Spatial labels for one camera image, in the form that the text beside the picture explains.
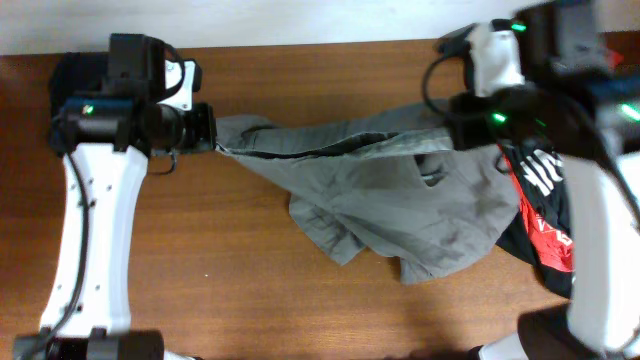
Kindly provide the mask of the grey shorts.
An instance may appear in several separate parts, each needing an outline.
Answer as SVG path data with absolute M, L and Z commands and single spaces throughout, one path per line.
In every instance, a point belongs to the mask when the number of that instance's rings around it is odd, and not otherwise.
M 258 115 L 216 126 L 218 152 L 286 190 L 290 216 L 327 256 L 396 258 L 404 284 L 473 265 L 519 210 L 495 168 L 499 149 L 455 150 L 443 119 L 421 104 L 306 128 Z

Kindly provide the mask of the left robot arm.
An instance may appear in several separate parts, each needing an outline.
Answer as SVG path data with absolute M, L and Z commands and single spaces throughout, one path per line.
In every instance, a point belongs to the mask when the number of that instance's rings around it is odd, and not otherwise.
M 155 359 L 173 353 L 157 330 L 131 326 L 128 267 L 136 203 L 149 162 L 212 151 L 212 107 L 192 96 L 196 61 L 143 34 L 115 33 L 98 85 L 57 103 L 48 141 L 65 172 L 53 289 L 16 359 Z

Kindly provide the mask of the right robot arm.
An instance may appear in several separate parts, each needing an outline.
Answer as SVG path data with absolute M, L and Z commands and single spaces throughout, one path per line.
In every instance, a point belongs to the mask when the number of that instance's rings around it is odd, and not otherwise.
M 447 113 L 454 146 L 549 147 L 569 205 L 565 305 L 520 317 L 489 358 L 639 354 L 639 78 L 617 73 L 589 1 L 548 1 L 476 23 L 441 45 L 465 63 Z

